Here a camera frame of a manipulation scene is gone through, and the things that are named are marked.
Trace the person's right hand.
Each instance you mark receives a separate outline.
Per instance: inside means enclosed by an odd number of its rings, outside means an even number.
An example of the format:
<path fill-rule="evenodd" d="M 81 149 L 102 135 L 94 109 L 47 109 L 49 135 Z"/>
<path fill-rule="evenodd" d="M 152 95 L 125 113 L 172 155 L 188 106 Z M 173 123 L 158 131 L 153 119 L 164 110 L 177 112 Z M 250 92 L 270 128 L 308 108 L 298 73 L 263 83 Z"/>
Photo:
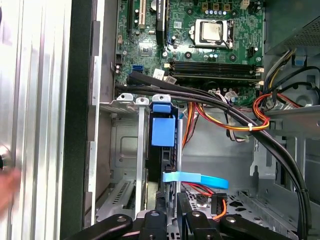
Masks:
<path fill-rule="evenodd" d="M 0 173 L 0 216 L 5 214 L 14 201 L 21 185 L 21 171 L 11 168 Z"/>

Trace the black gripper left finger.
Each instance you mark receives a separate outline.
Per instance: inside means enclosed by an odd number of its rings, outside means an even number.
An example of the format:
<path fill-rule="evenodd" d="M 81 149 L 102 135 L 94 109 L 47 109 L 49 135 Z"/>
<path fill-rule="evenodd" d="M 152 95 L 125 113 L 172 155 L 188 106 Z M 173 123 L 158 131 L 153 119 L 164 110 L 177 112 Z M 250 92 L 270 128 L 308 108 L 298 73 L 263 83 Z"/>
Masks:
<path fill-rule="evenodd" d="M 140 211 L 135 220 L 114 214 L 83 229 L 67 240 L 165 240 L 167 238 L 166 194 L 155 195 L 155 209 Z"/>

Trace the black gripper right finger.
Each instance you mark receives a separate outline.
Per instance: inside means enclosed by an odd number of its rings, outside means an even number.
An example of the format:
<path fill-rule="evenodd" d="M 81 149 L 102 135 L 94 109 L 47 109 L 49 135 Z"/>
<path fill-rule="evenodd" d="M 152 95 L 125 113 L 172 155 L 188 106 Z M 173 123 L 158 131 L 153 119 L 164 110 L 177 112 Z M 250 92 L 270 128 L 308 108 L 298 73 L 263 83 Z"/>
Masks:
<path fill-rule="evenodd" d="M 294 231 L 274 212 L 244 192 L 229 195 L 225 216 L 213 220 L 194 195 L 177 194 L 177 224 L 182 240 L 293 240 Z"/>

